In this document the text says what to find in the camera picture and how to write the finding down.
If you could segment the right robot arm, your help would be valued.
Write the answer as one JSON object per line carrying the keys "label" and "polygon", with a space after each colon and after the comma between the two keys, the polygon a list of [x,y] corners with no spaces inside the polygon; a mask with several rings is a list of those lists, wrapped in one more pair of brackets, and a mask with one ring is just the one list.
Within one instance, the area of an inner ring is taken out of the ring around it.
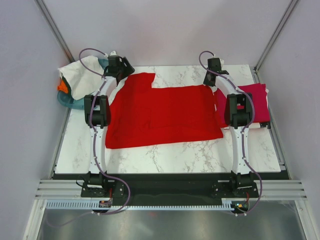
{"label": "right robot arm", "polygon": [[254,187],[253,171],[249,166],[248,133],[255,118],[251,93],[241,90],[226,71],[206,69],[204,84],[217,87],[226,98],[224,121],[229,126],[233,147],[233,164],[229,191],[235,197],[242,196]]}

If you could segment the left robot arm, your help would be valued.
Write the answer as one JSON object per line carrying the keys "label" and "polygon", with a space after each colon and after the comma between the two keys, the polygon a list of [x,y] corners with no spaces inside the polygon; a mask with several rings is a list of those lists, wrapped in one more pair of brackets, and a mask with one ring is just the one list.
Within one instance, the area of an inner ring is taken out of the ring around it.
{"label": "left robot arm", "polygon": [[116,184],[120,186],[120,195],[124,189],[130,190],[128,184],[118,178],[107,174],[105,161],[105,138],[107,128],[111,124],[111,110],[109,96],[118,86],[119,82],[135,72],[126,57],[108,55],[108,65],[103,73],[85,66],[84,68],[101,77],[102,84],[98,90],[84,97],[84,118],[89,126],[91,147],[91,160],[88,173],[85,174],[81,186],[83,198],[112,198]]}

